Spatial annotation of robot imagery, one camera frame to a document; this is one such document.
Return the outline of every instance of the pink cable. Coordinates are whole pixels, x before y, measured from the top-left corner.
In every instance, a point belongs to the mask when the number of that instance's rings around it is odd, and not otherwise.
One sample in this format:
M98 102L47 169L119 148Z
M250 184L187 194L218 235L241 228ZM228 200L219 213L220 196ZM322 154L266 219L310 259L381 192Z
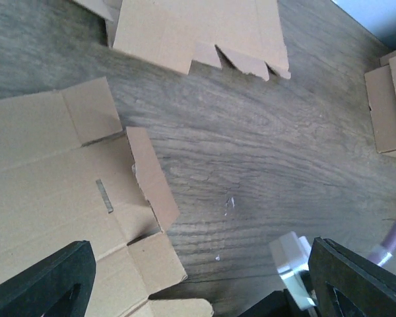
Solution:
M379 266L382 266L396 250L396 220L383 242L374 247L368 259Z

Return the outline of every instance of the laminate floor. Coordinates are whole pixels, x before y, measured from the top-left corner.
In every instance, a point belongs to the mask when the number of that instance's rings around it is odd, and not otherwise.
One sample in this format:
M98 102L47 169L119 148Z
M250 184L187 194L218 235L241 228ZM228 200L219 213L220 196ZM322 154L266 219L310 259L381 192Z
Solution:
M216 316L282 288L268 245L279 235L366 255L396 218L396 160L376 153L364 86L388 50L330 0L279 7L292 79L265 83L198 63L181 77L112 52L104 22L67 0L0 0L0 98L107 76L181 210L169 234L189 279L158 297L204 297Z

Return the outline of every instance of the folded cardboard box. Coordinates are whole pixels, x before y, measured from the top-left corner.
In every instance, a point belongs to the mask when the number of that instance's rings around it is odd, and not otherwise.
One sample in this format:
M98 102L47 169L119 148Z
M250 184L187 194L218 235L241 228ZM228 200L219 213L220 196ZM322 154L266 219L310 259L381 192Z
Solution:
M109 47L188 74L192 60L290 78L277 0L74 0L106 19Z
M381 60L365 74L368 102L377 152L396 158L396 52Z
M187 277L164 233L178 213L146 131L124 132L106 79L0 100L0 284L89 240L87 316L212 316L202 299L148 299Z

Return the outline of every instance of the white wall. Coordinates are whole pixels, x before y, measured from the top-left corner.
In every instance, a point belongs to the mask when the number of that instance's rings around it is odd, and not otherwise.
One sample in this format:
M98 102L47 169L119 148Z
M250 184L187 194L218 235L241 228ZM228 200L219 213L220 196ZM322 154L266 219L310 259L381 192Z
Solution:
M396 48L396 0L333 0L390 48Z

